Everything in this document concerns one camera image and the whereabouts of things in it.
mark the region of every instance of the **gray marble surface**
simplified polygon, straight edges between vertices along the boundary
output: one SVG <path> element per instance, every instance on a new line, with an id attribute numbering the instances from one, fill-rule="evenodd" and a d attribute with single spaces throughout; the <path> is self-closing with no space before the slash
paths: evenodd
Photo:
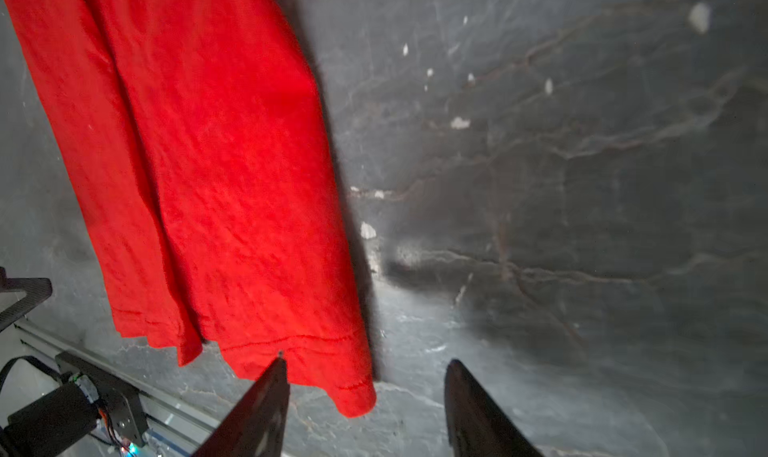
<path id="1" fill-rule="evenodd" d="M 354 420 L 294 387 L 288 452 L 448 455 L 458 357 L 547 457 L 765 454 L 768 0 L 280 1 L 379 379 Z M 115 333 L 0 11 L 0 265 L 53 280 L 33 321 L 225 415 L 249 383 L 215 343 L 179 369 Z"/>

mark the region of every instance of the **red garment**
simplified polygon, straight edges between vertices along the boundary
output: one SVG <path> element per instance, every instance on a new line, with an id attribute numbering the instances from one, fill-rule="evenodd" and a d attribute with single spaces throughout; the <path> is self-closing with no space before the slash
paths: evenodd
<path id="1" fill-rule="evenodd" d="M 5 0 L 115 327 L 283 350 L 347 416 L 376 401 L 315 82 L 274 0 Z"/>

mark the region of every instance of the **black cylinder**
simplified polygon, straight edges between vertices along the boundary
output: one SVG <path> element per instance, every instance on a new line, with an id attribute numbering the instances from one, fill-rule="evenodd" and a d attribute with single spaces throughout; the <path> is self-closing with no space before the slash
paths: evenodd
<path id="1" fill-rule="evenodd" d="M 96 405 L 71 382 L 11 414 L 5 434 L 21 455 L 55 457 L 95 429 L 98 417 Z"/>

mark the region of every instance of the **dark gray surface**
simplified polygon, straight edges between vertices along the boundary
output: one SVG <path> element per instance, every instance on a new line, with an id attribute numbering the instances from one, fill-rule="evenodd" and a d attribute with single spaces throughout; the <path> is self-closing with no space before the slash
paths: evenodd
<path id="1" fill-rule="evenodd" d="M 458 357 L 548 456 L 764 455 L 768 0 L 281 1 L 376 231 L 381 379 L 355 420 L 295 387 L 287 451 L 447 455 Z M 215 344 L 178 369 L 114 332 L 2 12 L 0 264 L 53 280 L 35 322 L 224 415 L 248 383 Z"/>

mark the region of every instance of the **red cloth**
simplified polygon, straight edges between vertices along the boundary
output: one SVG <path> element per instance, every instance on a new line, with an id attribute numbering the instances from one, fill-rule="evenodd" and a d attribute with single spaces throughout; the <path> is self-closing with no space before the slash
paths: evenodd
<path id="1" fill-rule="evenodd" d="M 274 0 L 5 0 L 115 327 L 282 350 L 347 416 L 376 401 L 315 82 Z"/>

